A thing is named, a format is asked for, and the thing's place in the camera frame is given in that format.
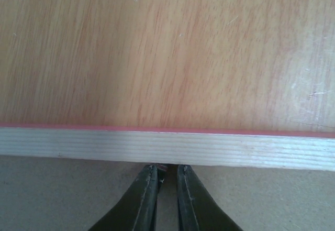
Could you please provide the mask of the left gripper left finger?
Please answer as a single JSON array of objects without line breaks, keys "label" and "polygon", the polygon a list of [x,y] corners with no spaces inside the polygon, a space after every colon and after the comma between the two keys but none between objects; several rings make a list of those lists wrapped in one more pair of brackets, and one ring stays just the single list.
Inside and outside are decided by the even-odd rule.
[{"label": "left gripper left finger", "polygon": [[155,230],[158,185],[157,167],[144,166],[117,204],[90,230]]}]

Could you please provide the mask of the brown cardboard backing board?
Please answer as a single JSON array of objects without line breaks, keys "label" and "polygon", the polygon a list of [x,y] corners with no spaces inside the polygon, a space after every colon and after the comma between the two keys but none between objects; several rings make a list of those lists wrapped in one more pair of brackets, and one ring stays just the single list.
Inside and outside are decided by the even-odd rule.
[{"label": "brown cardboard backing board", "polygon": [[[87,230],[140,163],[1,157],[1,230]],[[334,230],[334,173],[195,166],[244,230]]]}]

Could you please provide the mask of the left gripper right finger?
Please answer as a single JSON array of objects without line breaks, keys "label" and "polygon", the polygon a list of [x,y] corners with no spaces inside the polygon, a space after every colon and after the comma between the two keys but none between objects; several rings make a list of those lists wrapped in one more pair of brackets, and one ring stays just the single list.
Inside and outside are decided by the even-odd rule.
[{"label": "left gripper right finger", "polygon": [[242,230],[215,202],[189,165],[177,168],[179,230]]}]

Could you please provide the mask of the pink wooden picture frame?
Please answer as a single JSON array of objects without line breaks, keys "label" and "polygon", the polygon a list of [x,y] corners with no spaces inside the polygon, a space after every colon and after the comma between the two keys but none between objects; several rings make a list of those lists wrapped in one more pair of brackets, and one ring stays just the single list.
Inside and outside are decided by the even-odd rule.
[{"label": "pink wooden picture frame", "polygon": [[1,124],[7,156],[334,170],[334,134]]}]

